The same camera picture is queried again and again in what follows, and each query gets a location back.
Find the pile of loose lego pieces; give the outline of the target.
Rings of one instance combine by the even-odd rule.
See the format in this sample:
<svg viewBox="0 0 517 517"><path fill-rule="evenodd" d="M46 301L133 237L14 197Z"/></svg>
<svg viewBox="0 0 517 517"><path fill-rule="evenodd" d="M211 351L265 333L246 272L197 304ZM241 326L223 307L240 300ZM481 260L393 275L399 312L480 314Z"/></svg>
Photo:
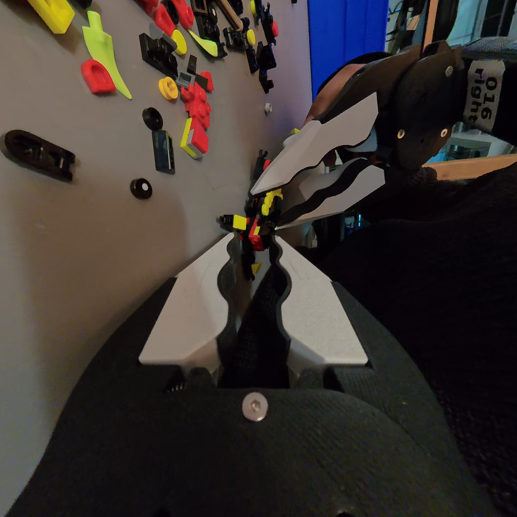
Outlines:
<svg viewBox="0 0 517 517"><path fill-rule="evenodd" d="M93 1L74 1L85 10L93 10ZM278 23L270 12L270 4L250 1L255 24L262 24L266 42L256 42L251 21L243 16L243 1L138 1L152 19L149 32L139 35L139 48L144 62L177 87L188 88L197 82L206 92L213 90L210 72L197 72L197 57L190 55L187 72L178 70L177 57L187 54L182 27L210 57L222 59L227 50L244 52L251 74L259 72L265 93L274 87L267 72L276 67L272 46L279 35Z"/></svg>

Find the person's black knit sweater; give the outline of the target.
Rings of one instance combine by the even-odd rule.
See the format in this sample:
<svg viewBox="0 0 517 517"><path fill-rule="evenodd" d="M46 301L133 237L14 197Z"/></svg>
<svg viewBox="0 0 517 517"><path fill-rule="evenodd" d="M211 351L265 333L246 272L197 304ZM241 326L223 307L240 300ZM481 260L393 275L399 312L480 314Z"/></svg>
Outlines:
<svg viewBox="0 0 517 517"><path fill-rule="evenodd" d="M396 218L331 251L296 247L398 341L475 481L516 516L516 236L474 218Z"/></svg>

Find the neon green lego claw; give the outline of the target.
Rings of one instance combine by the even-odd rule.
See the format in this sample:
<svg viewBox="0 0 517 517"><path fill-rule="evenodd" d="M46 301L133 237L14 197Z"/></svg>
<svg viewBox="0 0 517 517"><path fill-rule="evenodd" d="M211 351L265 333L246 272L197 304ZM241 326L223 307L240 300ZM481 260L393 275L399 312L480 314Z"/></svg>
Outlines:
<svg viewBox="0 0 517 517"><path fill-rule="evenodd" d="M131 100L132 95L121 78L115 62L112 37L104 32L100 14L94 10L87 10L87 17L89 26L83 26L82 31L91 58L106 69L116 90Z"/></svg>

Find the person's right hand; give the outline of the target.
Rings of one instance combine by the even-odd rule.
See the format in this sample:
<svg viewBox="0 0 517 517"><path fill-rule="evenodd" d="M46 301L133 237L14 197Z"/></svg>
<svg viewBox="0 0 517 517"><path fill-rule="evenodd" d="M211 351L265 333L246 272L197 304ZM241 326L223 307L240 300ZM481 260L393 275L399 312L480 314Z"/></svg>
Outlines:
<svg viewBox="0 0 517 517"><path fill-rule="evenodd" d="M352 63L343 66L325 83L316 95L315 100L307 117L303 123L303 127L306 126L314 118L318 117L321 113L324 113L329 106L332 104L335 97L340 93L342 88L348 82L348 80L365 65Z"/></svg>

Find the blue plastic bin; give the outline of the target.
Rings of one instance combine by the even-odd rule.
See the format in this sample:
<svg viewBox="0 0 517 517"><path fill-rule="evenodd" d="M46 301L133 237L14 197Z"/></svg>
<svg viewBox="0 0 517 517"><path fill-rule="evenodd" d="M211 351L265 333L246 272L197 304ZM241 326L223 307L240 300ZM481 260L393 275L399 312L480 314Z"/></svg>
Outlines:
<svg viewBox="0 0 517 517"><path fill-rule="evenodd" d="M389 1L308 1L312 96L340 66L384 51Z"/></svg>

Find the black rectangular lego plate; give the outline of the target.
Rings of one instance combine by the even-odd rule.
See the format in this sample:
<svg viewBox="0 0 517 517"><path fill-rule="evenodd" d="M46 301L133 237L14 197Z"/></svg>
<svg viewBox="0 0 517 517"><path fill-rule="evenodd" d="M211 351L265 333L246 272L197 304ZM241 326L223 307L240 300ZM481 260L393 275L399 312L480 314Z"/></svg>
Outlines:
<svg viewBox="0 0 517 517"><path fill-rule="evenodd" d="M166 130L152 130L153 156L157 171L174 175L173 140Z"/></svg>

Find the person's right forearm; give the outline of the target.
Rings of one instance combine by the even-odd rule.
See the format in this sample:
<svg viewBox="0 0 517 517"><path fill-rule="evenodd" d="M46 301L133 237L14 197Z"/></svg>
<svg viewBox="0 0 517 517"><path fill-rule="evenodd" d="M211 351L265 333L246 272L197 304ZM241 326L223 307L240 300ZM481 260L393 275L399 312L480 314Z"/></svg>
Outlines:
<svg viewBox="0 0 517 517"><path fill-rule="evenodd" d="M516 261L516 163L468 181L425 168L361 206L370 223L343 241L365 262Z"/></svg>

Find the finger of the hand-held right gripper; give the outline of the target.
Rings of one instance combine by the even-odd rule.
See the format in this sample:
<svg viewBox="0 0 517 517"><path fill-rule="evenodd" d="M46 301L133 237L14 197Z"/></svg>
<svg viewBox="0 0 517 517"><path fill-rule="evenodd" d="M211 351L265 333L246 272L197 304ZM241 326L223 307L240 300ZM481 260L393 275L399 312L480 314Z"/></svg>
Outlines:
<svg viewBox="0 0 517 517"><path fill-rule="evenodd" d="M316 167L327 152L365 141L378 116L377 94L365 97L326 123L313 119L289 139L250 189L251 195L288 184L300 171Z"/></svg>
<svg viewBox="0 0 517 517"><path fill-rule="evenodd" d="M384 170L365 158L352 159L327 173L303 172L288 187L277 229L341 214L384 184Z"/></svg>

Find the red rounded lego tile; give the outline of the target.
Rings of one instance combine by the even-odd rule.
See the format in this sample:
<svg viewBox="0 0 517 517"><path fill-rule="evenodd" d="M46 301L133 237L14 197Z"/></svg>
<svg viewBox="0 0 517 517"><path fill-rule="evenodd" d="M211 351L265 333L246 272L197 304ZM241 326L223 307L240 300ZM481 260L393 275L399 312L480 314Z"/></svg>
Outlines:
<svg viewBox="0 0 517 517"><path fill-rule="evenodd" d="M108 94L116 91L116 86L107 69L94 59L81 64L81 74L90 92L94 95Z"/></svg>

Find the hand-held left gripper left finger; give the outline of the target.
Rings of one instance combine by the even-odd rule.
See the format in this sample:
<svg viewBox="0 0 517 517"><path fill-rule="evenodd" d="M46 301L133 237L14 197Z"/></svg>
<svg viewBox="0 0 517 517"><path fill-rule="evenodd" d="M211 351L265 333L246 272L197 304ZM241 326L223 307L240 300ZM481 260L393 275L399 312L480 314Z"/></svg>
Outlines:
<svg viewBox="0 0 517 517"><path fill-rule="evenodd" d="M229 302L218 286L218 277L230 261L227 234L184 268L139 355L142 365L175 365L184 374L205 368L214 374L221 365L217 338L229 317Z"/></svg>

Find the red lego plate cluster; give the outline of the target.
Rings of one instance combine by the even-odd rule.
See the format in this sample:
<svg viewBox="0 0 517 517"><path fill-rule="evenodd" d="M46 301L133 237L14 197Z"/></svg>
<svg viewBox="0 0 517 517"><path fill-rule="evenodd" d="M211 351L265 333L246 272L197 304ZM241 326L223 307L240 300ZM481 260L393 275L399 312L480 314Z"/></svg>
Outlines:
<svg viewBox="0 0 517 517"><path fill-rule="evenodd" d="M181 87L180 97L184 102L184 108L189 117L197 120L204 130L210 127L211 107L207 101L207 94L197 82L190 84L188 88Z"/></svg>

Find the yellow grey red lego stack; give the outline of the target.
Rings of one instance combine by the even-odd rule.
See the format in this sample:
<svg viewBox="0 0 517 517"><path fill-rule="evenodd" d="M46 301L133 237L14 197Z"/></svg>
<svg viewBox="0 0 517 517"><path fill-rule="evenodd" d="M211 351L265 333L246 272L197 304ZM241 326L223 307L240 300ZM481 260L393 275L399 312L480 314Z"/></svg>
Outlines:
<svg viewBox="0 0 517 517"><path fill-rule="evenodd" d="M180 147L195 160L202 159L207 154L209 149L208 135L197 119L187 119Z"/></svg>

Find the black oval-hole lego plate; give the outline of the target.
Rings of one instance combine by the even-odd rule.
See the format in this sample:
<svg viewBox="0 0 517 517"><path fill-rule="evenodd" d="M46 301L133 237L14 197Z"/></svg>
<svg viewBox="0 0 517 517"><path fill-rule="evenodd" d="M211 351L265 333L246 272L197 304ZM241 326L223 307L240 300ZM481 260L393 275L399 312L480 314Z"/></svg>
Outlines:
<svg viewBox="0 0 517 517"><path fill-rule="evenodd" d="M1 136L1 152L13 163L44 176L71 183L75 154L24 130Z"/></svg>

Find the black yellow red lego model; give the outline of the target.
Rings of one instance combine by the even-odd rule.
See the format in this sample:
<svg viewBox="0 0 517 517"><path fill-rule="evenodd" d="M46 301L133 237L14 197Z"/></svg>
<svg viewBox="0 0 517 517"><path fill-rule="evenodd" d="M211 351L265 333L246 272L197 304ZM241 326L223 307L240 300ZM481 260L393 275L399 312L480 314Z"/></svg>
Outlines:
<svg viewBox="0 0 517 517"><path fill-rule="evenodd" d="M261 263L255 253L269 248L282 211L282 189L250 194L244 205L244 216L222 215L216 222L227 232L237 233L242 246L242 272L245 280L254 281Z"/></svg>

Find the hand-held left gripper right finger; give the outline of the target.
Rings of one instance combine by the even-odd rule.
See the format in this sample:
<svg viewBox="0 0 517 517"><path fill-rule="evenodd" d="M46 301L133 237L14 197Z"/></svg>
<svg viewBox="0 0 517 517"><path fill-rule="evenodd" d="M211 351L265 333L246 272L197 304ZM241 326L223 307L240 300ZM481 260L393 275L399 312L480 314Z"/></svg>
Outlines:
<svg viewBox="0 0 517 517"><path fill-rule="evenodd" d="M279 326L287 335L290 380L311 369L365 366L368 357L343 308L331 279L280 237L275 264L287 277L279 301Z"/></svg>

